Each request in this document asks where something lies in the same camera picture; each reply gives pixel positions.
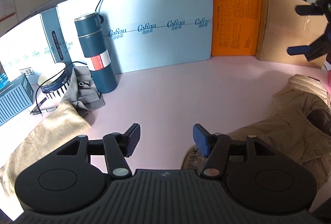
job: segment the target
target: red label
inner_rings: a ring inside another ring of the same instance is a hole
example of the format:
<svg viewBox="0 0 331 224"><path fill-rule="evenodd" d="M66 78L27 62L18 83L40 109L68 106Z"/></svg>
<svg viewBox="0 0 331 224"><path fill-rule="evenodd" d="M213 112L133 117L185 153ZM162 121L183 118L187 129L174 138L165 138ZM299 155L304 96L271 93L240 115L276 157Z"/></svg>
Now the red label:
<svg viewBox="0 0 331 224"><path fill-rule="evenodd" d="M91 60L92 60L95 71L104 68L104 64L102 62L102 59L101 59L100 55L96 55L94 57L91 57Z"/></svg>

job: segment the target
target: table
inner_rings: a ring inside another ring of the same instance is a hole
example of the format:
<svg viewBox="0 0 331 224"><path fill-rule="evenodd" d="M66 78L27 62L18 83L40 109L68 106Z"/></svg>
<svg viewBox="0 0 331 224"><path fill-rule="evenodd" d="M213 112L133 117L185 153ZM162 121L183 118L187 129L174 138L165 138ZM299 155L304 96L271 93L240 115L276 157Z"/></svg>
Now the table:
<svg viewBox="0 0 331 224"><path fill-rule="evenodd" d="M137 168L179 169L194 144L195 123L210 133L229 133L265 119L272 95L294 74L319 79L330 90L324 70L261 62L254 56L213 57L121 74L117 89L104 95L106 105L86 116L92 125L86 134L89 139L101 139L139 123L141 139L127 159L132 172ZM0 165L43 119L25 112L17 116L25 121L24 128L16 124L16 117L0 127ZM3 132L5 128L13 129L10 135ZM103 156L93 156L91 163L107 171ZM316 207L331 196L331 187L323 192L317 195Z"/></svg>

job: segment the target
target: bottle label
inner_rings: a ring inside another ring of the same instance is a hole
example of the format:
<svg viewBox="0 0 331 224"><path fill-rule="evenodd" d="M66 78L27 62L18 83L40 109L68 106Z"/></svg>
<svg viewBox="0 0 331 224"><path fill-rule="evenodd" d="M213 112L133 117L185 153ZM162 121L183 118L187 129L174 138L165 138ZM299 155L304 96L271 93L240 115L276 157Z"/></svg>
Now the bottle label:
<svg viewBox="0 0 331 224"><path fill-rule="evenodd" d="M108 50L91 58L86 58L86 63L90 71L98 71L110 65Z"/></svg>

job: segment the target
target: qr code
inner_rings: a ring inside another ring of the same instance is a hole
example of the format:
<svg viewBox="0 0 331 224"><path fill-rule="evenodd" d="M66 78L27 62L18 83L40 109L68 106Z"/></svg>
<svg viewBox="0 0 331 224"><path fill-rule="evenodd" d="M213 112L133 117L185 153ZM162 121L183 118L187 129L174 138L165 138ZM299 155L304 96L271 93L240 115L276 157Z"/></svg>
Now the qr code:
<svg viewBox="0 0 331 224"><path fill-rule="evenodd" d="M19 71L21 72L21 74L25 74L26 76L34 75L34 71L31 67L20 69Z"/></svg>

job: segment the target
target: ridged black surface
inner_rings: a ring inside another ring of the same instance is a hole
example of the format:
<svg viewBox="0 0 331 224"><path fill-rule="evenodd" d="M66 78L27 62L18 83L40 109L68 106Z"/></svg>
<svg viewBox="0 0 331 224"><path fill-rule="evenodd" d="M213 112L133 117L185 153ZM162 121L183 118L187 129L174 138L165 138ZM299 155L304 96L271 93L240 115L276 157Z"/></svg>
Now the ridged black surface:
<svg viewBox="0 0 331 224"><path fill-rule="evenodd" d="M193 170L138 170L130 179L114 181L90 207L62 216L26 211L16 224L317 224L308 212L267 216L233 201L217 181Z"/></svg>

